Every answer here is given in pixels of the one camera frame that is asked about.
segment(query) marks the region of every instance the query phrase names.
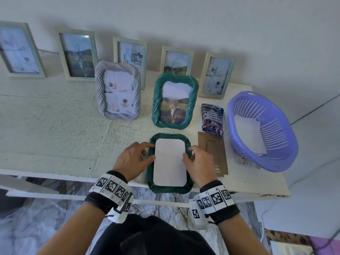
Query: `brown cardboard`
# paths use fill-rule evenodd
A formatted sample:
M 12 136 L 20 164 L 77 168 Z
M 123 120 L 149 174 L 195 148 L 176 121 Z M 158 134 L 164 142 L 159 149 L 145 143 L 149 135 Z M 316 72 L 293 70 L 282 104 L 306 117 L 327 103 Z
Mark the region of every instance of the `brown cardboard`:
M 227 158 L 222 136 L 198 132 L 198 146 L 214 156 L 217 176 L 224 177 L 225 174 L 228 174 Z

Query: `hand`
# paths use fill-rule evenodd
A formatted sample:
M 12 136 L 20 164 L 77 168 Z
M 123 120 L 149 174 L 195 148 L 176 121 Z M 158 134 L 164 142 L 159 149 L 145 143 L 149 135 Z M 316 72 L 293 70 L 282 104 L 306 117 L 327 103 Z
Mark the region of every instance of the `hand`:
M 142 157 L 142 155 L 146 156 L 147 154 L 145 148 L 153 148 L 154 146 L 154 144 L 147 142 L 141 144 L 134 142 L 119 155 L 112 170 L 120 172 L 128 182 L 133 180 L 155 160 L 155 155 L 149 156 L 144 161 Z
M 204 185 L 217 180 L 212 154 L 201 150 L 198 146 L 191 146 L 189 150 L 195 152 L 195 154 L 189 158 L 187 153 L 183 153 L 183 162 L 197 186 L 202 188 Z

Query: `black and white marker band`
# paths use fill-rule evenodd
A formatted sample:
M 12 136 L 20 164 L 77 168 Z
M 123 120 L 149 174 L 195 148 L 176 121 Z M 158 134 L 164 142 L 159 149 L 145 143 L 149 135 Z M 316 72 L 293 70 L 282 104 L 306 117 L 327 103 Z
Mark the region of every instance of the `black and white marker band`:
M 203 186 L 201 193 L 197 194 L 194 199 L 198 203 L 202 213 L 210 216 L 215 224 L 219 224 L 240 213 L 240 210 L 230 197 L 226 187 L 219 180 Z
M 103 174 L 89 190 L 85 201 L 103 210 L 107 214 L 112 208 L 121 213 L 127 206 L 126 200 L 132 196 L 131 187 L 126 178 L 117 171 L 108 171 Z

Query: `finger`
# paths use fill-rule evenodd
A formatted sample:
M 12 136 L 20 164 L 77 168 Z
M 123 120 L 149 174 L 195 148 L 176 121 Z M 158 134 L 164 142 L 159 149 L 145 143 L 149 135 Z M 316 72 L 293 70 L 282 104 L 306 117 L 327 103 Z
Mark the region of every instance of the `finger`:
M 196 145 L 189 147 L 188 150 L 193 151 L 195 153 L 197 153 L 198 151 L 202 151 L 202 149 Z
M 194 161 L 195 161 L 195 154 L 193 154 L 193 155 L 191 156 L 190 161 L 191 161 L 191 162 L 194 162 Z
M 148 167 L 152 162 L 154 162 L 156 159 L 155 155 L 149 156 L 146 160 L 143 161 L 143 168 Z
M 139 145 L 139 143 L 137 141 L 135 141 L 134 143 L 132 143 L 130 146 L 128 146 L 127 148 L 131 148 L 131 147 L 134 147 L 134 146 L 137 146 Z
M 142 152 L 143 149 L 145 149 L 145 148 L 153 148 L 154 146 L 155 146 L 154 144 L 151 144 L 151 143 L 148 143 L 148 142 L 143 142 L 143 143 L 138 145 L 138 150 L 140 152 Z
M 143 156 L 146 156 L 146 155 L 147 155 L 147 152 L 146 152 L 145 149 L 142 150 L 142 155 L 143 155 Z
M 190 167 L 190 165 L 192 164 L 192 161 L 190 161 L 187 153 L 183 153 L 183 162 L 186 168 Z

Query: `blank card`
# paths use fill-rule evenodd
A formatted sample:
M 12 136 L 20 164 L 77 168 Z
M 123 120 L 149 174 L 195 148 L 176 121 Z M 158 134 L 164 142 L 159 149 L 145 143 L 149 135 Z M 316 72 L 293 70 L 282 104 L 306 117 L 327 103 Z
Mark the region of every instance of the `blank card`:
M 187 171 L 183 162 L 185 144 L 179 139 L 158 139 L 155 144 L 153 182 L 158 186 L 183 187 Z

